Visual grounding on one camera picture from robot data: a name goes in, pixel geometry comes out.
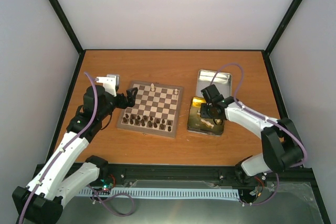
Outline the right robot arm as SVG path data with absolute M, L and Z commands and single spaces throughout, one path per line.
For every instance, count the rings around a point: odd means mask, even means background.
M 300 166 L 307 157 L 292 120 L 269 118 L 245 106 L 235 97 L 223 97 L 214 84 L 201 90 L 201 118 L 236 123 L 261 139 L 262 153 L 238 164 L 238 173 L 252 177 L 260 173 L 283 172 Z

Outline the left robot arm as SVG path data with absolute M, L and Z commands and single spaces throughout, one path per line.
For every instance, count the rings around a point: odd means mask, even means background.
M 108 161 L 94 155 L 71 175 L 68 172 L 79 154 L 103 129 L 102 121 L 116 108 L 132 108 L 137 92 L 137 88 L 131 88 L 126 94 L 112 95 L 100 85 L 87 88 L 83 104 L 78 106 L 48 162 L 26 187 L 18 186 L 14 190 L 12 198 L 19 213 L 18 223 L 25 219 L 32 223 L 56 223 L 66 204 L 80 190 L 91 182 L 101 184 L 108 180 Z

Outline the wooden chess board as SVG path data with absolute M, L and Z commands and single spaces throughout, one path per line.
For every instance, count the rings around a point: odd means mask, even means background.
M 131 82 L 130 87 L 138 88 L 135 105 L 132 108 L 122 110 L 118 119 L 117 127 L 120 129 L 141 132 L 144 134 L 153 134 L 175 138 L 179 120 L 179 112 L 182 103 L 183 87 L 153 83 L 155 86 L 155 91 L 151 91 L 151 84 L 152 83 L 150 82 L 144 81 Z M 179 90 L 178 95 L 174 94 L 175 89 Z M 129 115 L 127 123 L 123 123 L 125 114 Z M 131 115 L 135 116 L 132 125 L 129 123 Z M 139 125 L 135 125 L 137 115 L 140 116 Z M 141 120 L 143 120 L 144 115 L 147 116 L 147 120 L 145 121 L 145 126 L 142 126 Z M 150 121 L 150 117 L 154 118 L 152 127 L 148 127 L 148 121 Z M 154 128 L 156 119 L 160 119 L 160 123 L 157 124 L 157 128 Z M 162 119 L 165 119 L 165 128 L 163 130 L 160 129 Z

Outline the green lit circuit board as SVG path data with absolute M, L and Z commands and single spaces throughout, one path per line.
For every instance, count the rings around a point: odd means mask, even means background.
M 103 190 L 111 190 L 113 188 L 115 188 L 115 184 L 116 184 L 116 180 L 115 177 L 110 175 L 107 178 L 104 178 L 101 180 L 102 182 L 102 189 Z

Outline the gold tin box base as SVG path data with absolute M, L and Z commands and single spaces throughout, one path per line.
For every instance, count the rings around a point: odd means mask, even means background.
M 224 132 L 224 122 L 222 125 L 216 125 L 213 119 L 205 119 L 213 124 L 213 128 L 201 122 L 200 109 L 201 104 L 205 103 L 203 98 L 193 97 L 191 99 L 190 111 L 187 120 L 187 130 L 194 133 L 221 136 Z

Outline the silver tin lid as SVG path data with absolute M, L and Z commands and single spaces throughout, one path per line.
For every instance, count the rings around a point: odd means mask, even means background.
M 196 83 L 196 92 L 195 96 L 202 98 L 203 95 L 201 94 L 201 90 L 208 87 L 211 84 L 213 76 L 215 75 L 216 71 L 211 70 L 204 70 L 201 69 L 198 72 L 197 76 L 197 83 Z M 216 85 L 220 94 L 223 97 L 229 97 L 232 95 L 232 75 L 230 73 L 219 72 L 212 84 Z

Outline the black frame post left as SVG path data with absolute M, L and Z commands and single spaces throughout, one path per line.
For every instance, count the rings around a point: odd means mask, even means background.
M 55 14 L 57 15 L 58 19 L 60 20 L 63 28 L 65 29 L 70 41 L 72 42 L 76 52 L 80 55 L 84 52 L 84 49 L 81 45 L 81 43 L 79 42 L 75 31 L 73 30 L 59 0 L 48 0 L 49 3 L 51 4 Z

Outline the black frame post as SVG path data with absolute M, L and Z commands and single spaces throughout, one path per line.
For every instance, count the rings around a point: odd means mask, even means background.
M 281 22 L 279 23 L 274 35 L 272 36 L 268 46 L 265 49 L 265 54 L 269 57 L 274 50 L 276 44 L 282 37 L 283 33 L 285 32 L 287 26 L 289 25 L 290 21 L 294 17 L 296 11 L 298 10 L 299 6 L 301 5 L 303 0 L 292 0 L 291 4 L 289 5 L 286 13 L 284 14 Z
M 57 15 L 58 19 L 60 20 L 63 28 L 65 29 L 70 41 L 72 42 L 76 52 L 80 55 L 84 52 L 84 49 L 81 45 L 81 43 L 79 42 L 75 31 L 73 30 L 59 0 L 48 0 L 49 3 L 51 4 L 55 14 Z

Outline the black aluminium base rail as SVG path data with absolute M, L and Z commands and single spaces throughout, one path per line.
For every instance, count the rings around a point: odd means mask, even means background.
M 234 189 L 247 189 L 258 184 L 254 176 L 243 183 L 239 182 L 235 176 L 234 166 L 108 164 L 99 175 L 99 179 L 113 175 L 117 185 L 126 185 L 137 180 L 166 180 L 207 182 Z M 311 168 L 291 168 L 279 173 L 278 176 L 280 182 L 310 183 L 311 186 L 317 186 Z

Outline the black frame post right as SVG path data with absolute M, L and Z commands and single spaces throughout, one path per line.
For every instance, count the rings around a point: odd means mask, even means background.
M 281 22 L 279 23 L 274 35 L 272 36 L 268 46 L 265 49 L 265 54 L 269 57 L 274 50 L 276 44 L 282 37 L 283 33 L 285 32 L 287 26 L 289 25 L 290 21 L 294 17 L 296 11 L 298 10 L 299 6 L 301 5 L 303 0 L 292 0 L 291 4 L 289 5 L 286 13 L 284 14 Z

